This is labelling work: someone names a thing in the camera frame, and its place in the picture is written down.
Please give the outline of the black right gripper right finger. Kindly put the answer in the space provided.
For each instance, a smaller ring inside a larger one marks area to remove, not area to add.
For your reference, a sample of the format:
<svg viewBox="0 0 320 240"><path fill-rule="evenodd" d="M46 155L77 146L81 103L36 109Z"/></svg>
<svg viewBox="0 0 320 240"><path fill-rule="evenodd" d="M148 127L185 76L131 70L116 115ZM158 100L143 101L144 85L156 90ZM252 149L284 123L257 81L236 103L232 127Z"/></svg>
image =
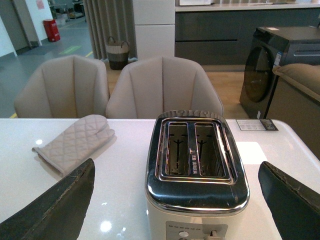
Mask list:
<svg viewBox="0 0 320 240"><path fill-rule="evenodd" d="M320 238L320 194L270 162L258 170L264 200L283 240Z"/></svg>

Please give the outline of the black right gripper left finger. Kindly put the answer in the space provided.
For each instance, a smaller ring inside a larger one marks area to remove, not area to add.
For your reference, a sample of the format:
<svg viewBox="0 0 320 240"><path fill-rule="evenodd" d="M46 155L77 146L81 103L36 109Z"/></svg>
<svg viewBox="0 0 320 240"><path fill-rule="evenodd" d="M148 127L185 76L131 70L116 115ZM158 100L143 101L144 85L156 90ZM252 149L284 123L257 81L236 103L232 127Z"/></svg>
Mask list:
<svg viewBox="0 0 320 240"><path fill-rule="evenodd" d="M89 158L26 207L0 224L2 240L76 240L95 182Z"/></svg>

